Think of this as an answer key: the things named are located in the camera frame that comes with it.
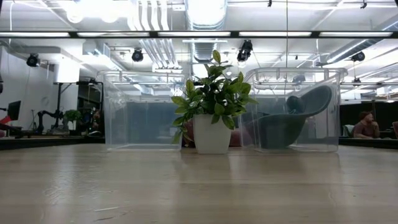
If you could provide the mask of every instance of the computer monitor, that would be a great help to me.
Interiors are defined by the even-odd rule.
[[[20,108],[21,108],[21,101],[15,101],[8,104],[7,115],[11,118],[11,121],[18,120]]]

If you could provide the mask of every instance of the white plant pot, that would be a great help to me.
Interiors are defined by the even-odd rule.
[[[193,115],[193,137],[199,154],[225,154],[228,151],[231,130],[223,120],[211,124],[213,115]]]

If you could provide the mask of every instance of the clear plastic bin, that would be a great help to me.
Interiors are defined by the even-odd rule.
[[[180,150],[172,144],[177,105],[185,75],[102,71],[104,82],[105,141],[108,149]]]
[[[245,81],[259,104],[239,117],[244,147],[263,152],[338,150],[345,69],[257,68]]]

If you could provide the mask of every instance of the table surface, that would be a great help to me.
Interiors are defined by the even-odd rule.
[[[0,151],[1,223],[398,223],[398,151]]]

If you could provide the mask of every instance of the man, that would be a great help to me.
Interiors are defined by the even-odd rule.
[[[354,126],[354,138],[374,139],[380,136],[379,125],[371,112],[361,112],[359,118],[361,121]]]

